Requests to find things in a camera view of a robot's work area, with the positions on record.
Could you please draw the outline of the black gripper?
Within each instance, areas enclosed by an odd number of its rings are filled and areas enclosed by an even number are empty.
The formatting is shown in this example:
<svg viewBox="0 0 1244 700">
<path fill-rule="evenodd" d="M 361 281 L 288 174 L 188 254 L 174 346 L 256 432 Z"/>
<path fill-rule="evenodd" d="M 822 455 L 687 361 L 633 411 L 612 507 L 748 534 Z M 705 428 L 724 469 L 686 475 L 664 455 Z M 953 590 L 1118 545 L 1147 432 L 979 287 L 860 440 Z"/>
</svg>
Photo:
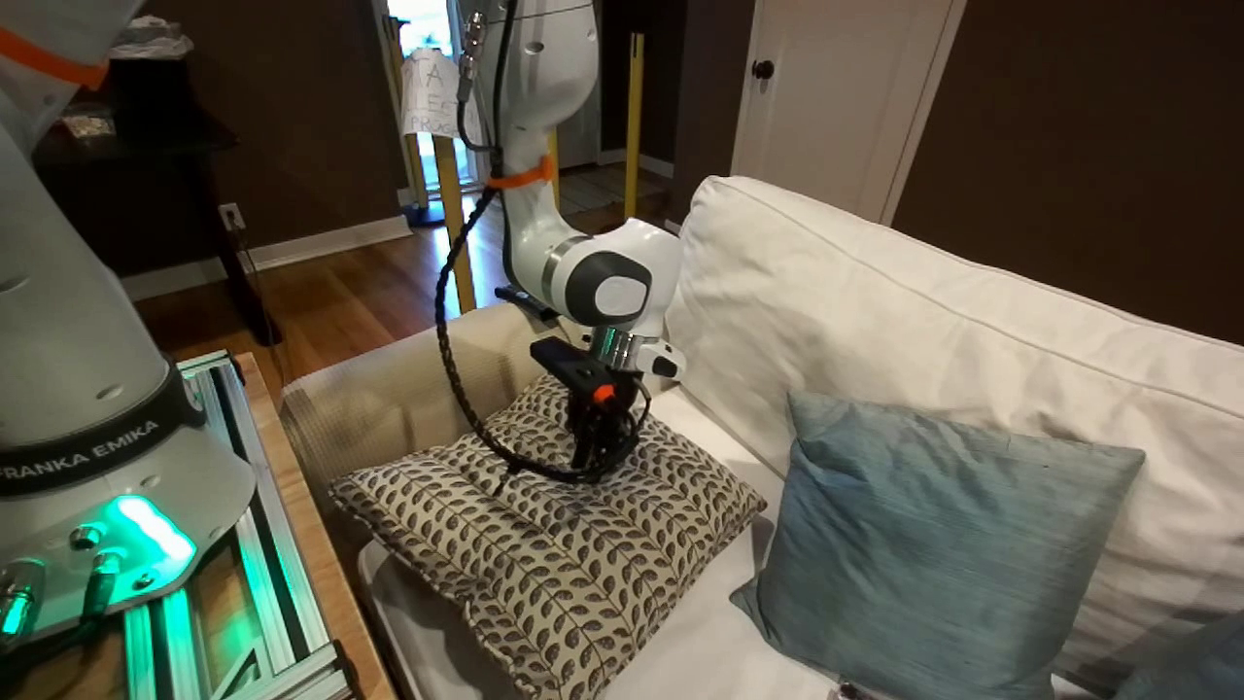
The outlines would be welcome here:
<svg viewBox="0 0 1244 700">
<path fill-rule="evenodd" d="M 633 416 L 633 402 L 641 379 L 563 339 L 536 339 L 528 353 L 567 388 L 571 479 L 598 484 L 615 475 L 637 449 L 641 419 Z"/>
</svg>

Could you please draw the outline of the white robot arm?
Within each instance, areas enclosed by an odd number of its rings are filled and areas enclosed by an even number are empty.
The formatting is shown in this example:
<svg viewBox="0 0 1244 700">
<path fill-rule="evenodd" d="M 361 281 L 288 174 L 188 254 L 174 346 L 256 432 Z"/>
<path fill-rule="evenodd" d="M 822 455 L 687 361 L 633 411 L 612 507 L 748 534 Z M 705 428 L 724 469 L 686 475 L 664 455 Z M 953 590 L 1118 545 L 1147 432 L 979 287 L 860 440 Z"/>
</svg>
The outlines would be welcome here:
<svg viewBox="0 0 1244 700">
<path fill-rule="evenodd" d="M 72 99 L 108 75 L 143 0 L 0 0 L 0 589 L 6 643 L 32 647 L 160 598 L 240 523 L 255 469 L 157 351 L 121 281 L 36 174 Z M 633 329 L 669 301 L 676 240 L 637 219 L 563 223 L 545 138 L 598 77 L 591 0 L 483 17 L 477 99 L 506 206 L 511 281 L 542 307 Z"/>
</svg>

